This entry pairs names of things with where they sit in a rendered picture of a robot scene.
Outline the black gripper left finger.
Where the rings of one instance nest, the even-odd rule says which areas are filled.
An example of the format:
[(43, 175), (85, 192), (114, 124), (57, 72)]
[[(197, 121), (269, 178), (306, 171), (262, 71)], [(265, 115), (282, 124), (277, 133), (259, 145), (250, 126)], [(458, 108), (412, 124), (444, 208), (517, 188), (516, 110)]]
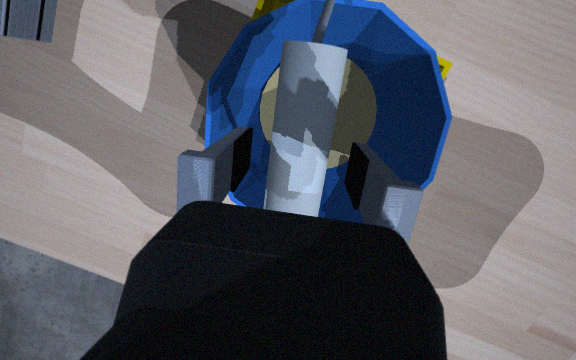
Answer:
[(253, 128), (238, 126), (203, 151), (178, 155), (177, 212), (193, 201), (222, 203), (250, 167)]

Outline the yellow rectangular tray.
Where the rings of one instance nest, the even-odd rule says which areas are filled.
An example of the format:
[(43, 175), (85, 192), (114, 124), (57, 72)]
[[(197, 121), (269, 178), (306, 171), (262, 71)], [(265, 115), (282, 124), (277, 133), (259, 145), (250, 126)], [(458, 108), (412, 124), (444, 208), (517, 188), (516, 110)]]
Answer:
[[(253, 13), (252, 19), (251, 21), (275, 10), (278, 9), (290, 2), (292, 2), (294, 0), (258, 0), (255, 11)], [(441, 68), (441, 73), (442, 73), (442, 77), (443, 80), (446, 77), (448, 71), (450, 70), (451, 66), (453, 63), (439, 57), (438, 57), (438, 61), (439, 61), (439, 65)]]

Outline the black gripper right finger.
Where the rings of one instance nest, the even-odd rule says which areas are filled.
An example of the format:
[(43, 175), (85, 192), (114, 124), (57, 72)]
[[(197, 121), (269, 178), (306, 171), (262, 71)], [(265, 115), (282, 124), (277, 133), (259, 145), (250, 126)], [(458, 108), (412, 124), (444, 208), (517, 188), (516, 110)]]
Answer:
[(395, 230), (409, 244), (423, 189), (400, 180), (367, 145), (352, 143), (345, 186), (365, 224)]

